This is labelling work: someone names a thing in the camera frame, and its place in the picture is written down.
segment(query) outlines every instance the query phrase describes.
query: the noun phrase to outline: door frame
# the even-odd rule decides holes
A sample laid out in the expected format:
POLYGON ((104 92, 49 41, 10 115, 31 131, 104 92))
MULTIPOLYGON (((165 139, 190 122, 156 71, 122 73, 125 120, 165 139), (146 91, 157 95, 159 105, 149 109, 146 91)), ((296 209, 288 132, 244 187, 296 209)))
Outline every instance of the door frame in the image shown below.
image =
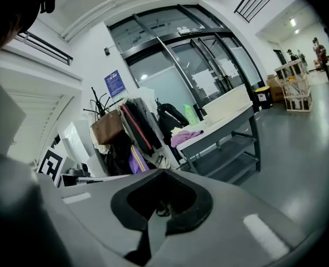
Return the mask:
MULTIPOLYGON (((223 93, 224 94, 227 93, 230 90, 230 87, 228 86, 228 88, 225 88, 225 85, 223 84, 223 80, 225 79, 225 76, 222 73, 220 66, 216 62, 215 58, 212 58, 212 56, 210 55, 208 50, 205 49, 205 44, 203 42, 198 41, 198 39, 199 39, 198 37, 187 38, 187 39, 183 39, 181 41, 167 44, 166 47, 168 48, 169 51, 171 51, 173 56, 178 57, 177 54, 175 53, 175 51, 173 50, 175 47, 184 46, 184 45, 188 45, 188 44, 191 45, 193 47, 193 49, 196 50, 203 57, 203 60, 209 65, 209 67, 215 73, 215 75, 218 78, 217 79, 218 84, 219 84, 221 90, 223 91, 223 93)), ((195 93, 195 90, 193 89, 192 85, 190 86, 190 89, 192 91, 192 94, 193 95, 195 94, 195 96, 196 96, 195 100, 196 100, 197 104, 199 105, 199 107, 203 108, 204 103, 201 101, 199 96, 195 93)))
MULTIPOLYGON (((199 36, 187 36, 187 37, 183 37, 182 39, 180 39, 179 41, 167 41, 166 42, 166 47, 168 48, 168 50, 174 55, 176 56, 175 52, 172 50, 173 47, 177 47, 177 46, 181 46, 181 45, 185 45, 188 44, 190 40, 194 40, 194 39, 200 39, 202 40, 202 46, 206 47, 205 43, 203 41, 206 41, 208 39, 214 39, 220 46, 221 48, 224 50, 224 52, 226 53, 226 55, 229 57, 229 59, 231 60, 231 62, 236 66, 239 76, 243 82, 243 84, 245 85, 245 88, 247 90, 247 93, 250 97, 250 99, 252 100, 253 103, 253 109, 255 112, 258 112, 260 109, 260 105, 259 105, 259 101, 257 99, 257 96, 255 95, 255 93, 253 92, 253 89, 251 87, 251 84, 245 74, 245 72, 243 71, 243 69, 241 68, 238 60, 236 59, 236 57, 234 56, 234 54, 232 53, 232 51, 230 50, 230 48, 225 44, 225 42, 223 41, 223 37, 230 37, 230 36, 226 36, 226 35, 218 35, 217 33, 214 34, 207 34, 207 35, 199 35, 199 36)), ((220 77, 222 78, 222 80, 225 80, 225 75, 223 74, 223 71, 221 70, 221 64, 219 63, 219 61, 215 58, 215 56, 213 55, 213 53, 209 50, 209 48, 205 49, 206 53, 204 53, 203 51, 200 52, 205 59, 207 60, 207 62, 209 63, 209 60, 212 60, 213 65, 216 67, 216 69, 213 68, 214 72, 216 73, 216 75, 220 80, 220 77)), ((198 105, 200 106, 200 108, 202 108, 202 102, 199 100, 197 94, 194 95, 195 100, 198 102, 198 105)))
MULTIPOLYGON (((188 39, 194 39, 194 38, 200 37, 202 40, 206 40, 206 39, 215 37, 218 44, 224 49, 224 51, 226 52, 226 54, 228 55, 230 60, 235 64, 236 68, 238 69, 238 73, 241 76, 241 78, 243 79, 243 83, 245 84, 247 93, 253 102, 253 109, 255 112, 258 112, 260 110, 259 109, 260 105, 259 105, 256 95, 253 92, 253 89, 251 87, 251 84, 250 84, 246 74, 244 73, 240 64, 236 60, 236 57, 234 56, 234 54, 231 52, 230 48, 222 40, 222 38, 229 37, 229 38, 233 38, 234 41, 236 42, 235 35, 233 35, 233 33, 229 29, 226 29, 226 28, 220 28, 220 29, 208 28, 208 29, 201 29, 201 30, 202 30, 201 32, 188 34, 185 36, 181 36, 179 33, 172 33, 172 34, 167 34, 162 37, 156 37, 147 42, 139 44, 136 47, 131 48, 130 50, 122 53, 121 56, 123 57, 123 59, 125 60, 128 68, 129 68, 131 66, 131 64, 134 64, 138 60, 141 60, 141 59, 145 58, 146 56, 151 55, 150 53, 153 54, 155 52, 163 51, 165 53, 165 56, 167 58, 170 58, 172 60, 172 62, 175 64, 177 70, 179 71, 180 75, 184 79, 185 83, 187 84, 187 86, 189 88, 191 88, 191 92, 193 94, 194 99, 197 101, 197 100, 200 100, 200 98, 199 98, 198 94, 195 92, 195 90, 192 89, 192 84, 189 82, 188 76, 184 73, 183 68, 180 66, 178 61, 174 57, 172 57, 174 52, 171 50, 171 48, 173 47, 172 45, 183 45, 183 44, 188 43, 188 41, 187 41, 188 39)), ((199 107, 202 107, 203 104, 202 104, 202 102, 200 102, 200 103, 198 103, 198 105, 199 105, 199 107)))

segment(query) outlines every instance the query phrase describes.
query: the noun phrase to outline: blue sign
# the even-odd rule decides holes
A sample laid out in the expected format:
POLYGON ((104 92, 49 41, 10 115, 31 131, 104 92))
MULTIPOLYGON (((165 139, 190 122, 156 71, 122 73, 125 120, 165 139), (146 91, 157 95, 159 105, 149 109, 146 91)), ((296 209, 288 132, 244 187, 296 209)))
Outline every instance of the blue sign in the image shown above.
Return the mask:
POLYGON ((112 98, 126 90, 125 85, 122 82, 120 74, 117 70, 105 77, 104 80, 112 98))

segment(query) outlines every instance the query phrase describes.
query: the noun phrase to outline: cardboard box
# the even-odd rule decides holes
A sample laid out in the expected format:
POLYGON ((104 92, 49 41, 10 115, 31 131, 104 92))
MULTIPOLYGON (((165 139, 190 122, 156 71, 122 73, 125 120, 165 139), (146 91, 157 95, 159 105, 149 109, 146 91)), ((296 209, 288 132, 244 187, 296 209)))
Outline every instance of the cardboard box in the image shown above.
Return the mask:
POLYGON ((274 75, 268 75, 267 85, 271 88, 271 96, 274 102, 283 101, 285 99, 283 89, 274 75))

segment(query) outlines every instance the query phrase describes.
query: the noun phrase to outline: glass door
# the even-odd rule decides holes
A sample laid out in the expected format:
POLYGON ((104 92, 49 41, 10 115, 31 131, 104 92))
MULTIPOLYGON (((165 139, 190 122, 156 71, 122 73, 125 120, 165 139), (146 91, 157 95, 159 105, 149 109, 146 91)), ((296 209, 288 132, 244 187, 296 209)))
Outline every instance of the glass door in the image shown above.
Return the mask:
POLYGON ((247 79, 250 82, 251 86, 255 86, 256 84, 261 82, 261 78, 257 72, 257 68, 251 61, 245 49, 242 46, 240 46, 237 43, 237 41, 235 41, 235 39, 233 38, 223 37, 222 40, 230 49, 232 54, 235 56, 237 62, 240 64, 242 70, 246 74, 247 79))
POLYGON ((235 88, 244 84, 243 77, 240 75, 235 62, 231 60, 227 52, 218 43, 215 37, 204 37, 198 39, 201 43, 204 44, 210 55, 215 58, 215 61, 219 65, 224 75, 224 82, 229 83, 231 88, 235 88))
POLYGON ((190 90, 200 107, 210 103, 231 89, 223 82, 223 74, 198 39, 168 45, 188 78, 190 90))
POLYGON ((163 51, 129 65, 137 86, 154 90, 154 99, 170 103, 185 116, 183 104, 193 106, 196 100, 170 58, 163 51))

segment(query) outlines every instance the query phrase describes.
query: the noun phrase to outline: brown handbag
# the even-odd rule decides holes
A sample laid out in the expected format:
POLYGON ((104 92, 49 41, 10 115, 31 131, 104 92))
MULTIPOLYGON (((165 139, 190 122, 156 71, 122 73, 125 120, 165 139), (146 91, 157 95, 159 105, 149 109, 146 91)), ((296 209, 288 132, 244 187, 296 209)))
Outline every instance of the brown handbag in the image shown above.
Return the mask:
POLYGON ((92 124, 91 128, 100 145, 112 144, 115 137, 124 130, 117 110, 113 110, 102 116, 98 121, 92 124))

